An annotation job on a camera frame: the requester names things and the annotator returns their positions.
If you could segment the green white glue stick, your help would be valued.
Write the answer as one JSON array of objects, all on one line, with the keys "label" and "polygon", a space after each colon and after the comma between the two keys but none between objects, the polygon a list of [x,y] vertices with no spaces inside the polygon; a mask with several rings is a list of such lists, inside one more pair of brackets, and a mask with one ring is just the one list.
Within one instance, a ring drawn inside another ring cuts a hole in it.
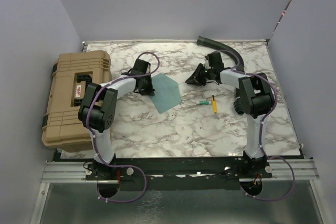
[{"label": "green white glue stick", "polygon": [[197,101],[197,105],[211,105],[212,101],[210,100],[205,100],[205,101]]}]

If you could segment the teal envelope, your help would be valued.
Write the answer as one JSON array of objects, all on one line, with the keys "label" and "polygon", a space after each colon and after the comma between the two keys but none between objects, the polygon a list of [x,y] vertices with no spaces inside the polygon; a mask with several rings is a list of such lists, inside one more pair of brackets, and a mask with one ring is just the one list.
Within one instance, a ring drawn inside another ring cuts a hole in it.
[{"label": "teal envelope", "polygon": [[157,111],[162,114],[182,102],[179,85],[173,79],[159,73],[152,78],[154,96],[150,97]]}]

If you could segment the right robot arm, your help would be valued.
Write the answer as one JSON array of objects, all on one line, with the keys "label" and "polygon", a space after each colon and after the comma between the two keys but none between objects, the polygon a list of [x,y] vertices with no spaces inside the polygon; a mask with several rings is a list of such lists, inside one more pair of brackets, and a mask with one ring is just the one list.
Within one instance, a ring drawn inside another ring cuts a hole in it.
[{"label": "right robot arm", "polygon": [[198,64],[185,83],[205,86],[214,82],[238,89],[238,108],[246,115],[248,126],[241,171],[246,177],[254,177],[267,163],[264,150],[266,123],[268,115],[276,107],[277,91],[265,74],[241,71],[239,57],[229,50],[217,50],[205,59],[206,62]]}]

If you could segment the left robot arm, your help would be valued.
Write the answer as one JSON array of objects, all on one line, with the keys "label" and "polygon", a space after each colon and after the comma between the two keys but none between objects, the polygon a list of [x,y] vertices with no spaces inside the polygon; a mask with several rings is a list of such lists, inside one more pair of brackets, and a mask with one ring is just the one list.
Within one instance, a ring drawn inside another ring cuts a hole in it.
[{"label": "left robot arm", "polygon": [[151,64],[138,58],[133,68],[119,78],[102,84],[88,84],[78,111],[78,119],[88,129],[95,151],[92,164],[88,166],[93,176],[110,179],[115,175],[117,161],[111,144],[110,127],[117,100],[131,92],[153,96],[150,70]]}]

